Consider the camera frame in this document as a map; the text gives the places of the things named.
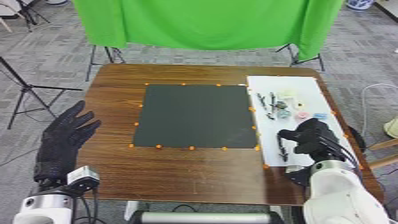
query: black rubber pad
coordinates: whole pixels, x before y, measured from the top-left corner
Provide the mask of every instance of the black rubber pad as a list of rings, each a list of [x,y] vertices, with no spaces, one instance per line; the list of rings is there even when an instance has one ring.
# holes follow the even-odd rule
[[[243,86],[147,86],[135,146],[254,148],[252,126]]]

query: green screen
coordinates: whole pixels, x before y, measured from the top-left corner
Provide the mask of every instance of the green screen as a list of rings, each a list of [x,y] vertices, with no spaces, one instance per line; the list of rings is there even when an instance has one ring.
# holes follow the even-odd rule
[[[94,45],[199,50],[293,43],[300,60],[323,45],[343,0],[74,0]]]

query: wooden table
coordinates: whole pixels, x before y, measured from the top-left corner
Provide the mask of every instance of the wooden table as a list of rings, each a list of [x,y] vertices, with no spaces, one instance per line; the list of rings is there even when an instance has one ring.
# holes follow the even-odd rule
[[[247,75],[305,76],[318,79],[343,130],[348,127],[314,70],[277,67],[106,65],[87,93],[87,109],[103,126],[80,151],[78,165],[90,165],[101,176],[101,199],[236,204],[300,205],[302,188],[282,176],[284,168],[263,170],[256,150],[129,148],[138,121],[145,83],[224,85],[247,82]],[[364,185],[382,200],[380,186],[359,153]]]

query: black glove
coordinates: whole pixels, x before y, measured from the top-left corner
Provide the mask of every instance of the black glove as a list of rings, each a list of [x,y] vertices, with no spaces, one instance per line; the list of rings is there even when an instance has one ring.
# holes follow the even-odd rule
[[[34,170],[35,182],[41,180],[64,182],[67,173],[74,170],[78,149],[101,125],[101,121],[87,124],[94,118],[92,112],[76,117],[83,107],[85,102],[80,101],[60,114],[42,132]]]
[[[332,142],[339,142],[328,126],[316,118],[311,118],[296,127],[295,131],[280,130],[279,136],[291,141],[296,141],[295,147],[296,154],[309,154],[312,160],[318,162],[325,159],[339,159],[330,153],[330,147],[321,143],[321,139],[328,139]]]

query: light stand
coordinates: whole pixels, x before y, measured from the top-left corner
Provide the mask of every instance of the light stand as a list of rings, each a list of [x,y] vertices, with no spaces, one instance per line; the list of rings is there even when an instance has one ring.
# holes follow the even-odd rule
[[[18,73],[16,73],[16,71],[14,71],[14,69],[12,69],[10,65],[9,65],[9,63],[7,63],[7,61],[3,60],[3,57],[0,57],[0,63],[2,63],[2,65],[3,65],[3,67],[7,68],[9,73],[12,74],[14,78],[16,78],[16,82],[18,82],[18,84],[19,84],[19,86],[21,86],[21,93],[19,93],[19,98],[18,98],[16,108],[14,108],[14,112],[12,112],[12,116],[10,116],[9,126],[7,126],[7,129],[10,129],[10,127],[12,127],[12,123],[14,123],[14,119],[16,119],[16,115],[18,115],[18,114],[28,113],[28,112],[32,112],[32,111],[46,110],[48,113],[51,114],[53,118],[57,118],[57,116],[55,116],[55,114],[53,114],[53,112],[51,112],[51,110],[50,110],[50,107],[51,107],[51,105],[53,105],[53,103],[55,103],[55,101],[57,101],[57,99],[58,99],[62,93],[65,92],[65,90],[71,90],[71,91],[83,91],[83,90],[81,90],[81,89],[74,89],[74,88],[62,88],[62,87],[51,87],[51,86],[35,86],[35,85],[30,85],[30,84],[25,82],[25,80],[21,79],[21,76],[18,75]],[[34,89],[55,89],[55,90],[60,90],[57,96],[55,96],[55,98],[53,98],[53,100],[51,100],[51,102],[50,102],[48,104],[44,103],[44,101],[42,101],[42,99],[41,99],[37,93],[34,92]],[[21,101],[23,101],[23,97],[25,97],[25,94],[26,94],[26,93],[32,95],[32,97],[34,97],[34,99],[37,100],[37,102],[39,102],[42,108],[37,108],[37,109],[32,109],[32,110],[25,110],[25,111],[19,111]]]
[[[28,4],[23,2],[23,0],[16,0],[18,4],[19,4],[19,7],[21,7],[21,14],[23,14],[23,17],[25,17],[25,22],[26,22],[26,27],[28,27],[28,32],[32,32],[30,30],[30,24],[32,25],[37,25],[37,21],[34,20],[34,16],[28,12],[28,10],[32,10],[34,14],[37,17],[42,18],[42,20],[50,23],[46,17],[39,14],[39,12],[32,9],[32,6],[28,6]]]
[[[282,46],[282,48],[279,48],[279,50],[277,50],[275,52],[280,52],[280,51],[284,50],[284,48],[288,48],[288,50],[289,50],[289,57],[291,57],[291,64],[289,64],[289,67],[293,67],[293,65],[298,65],[298,64],[305,63],[307,61],[318,60],[318,61],[320,61],[320,69],[321,69],[321,71],[325,72],[325,65],[323,65],[323,60],[321,60],[321,56],[320,56],[320,54],[318,54],[316,57],[311,58],[309,60],[300,61],[300,60],[298,60],[298,54],[293,55],[293,50],[291,50],[289,44],[286,44],[286,45]]]

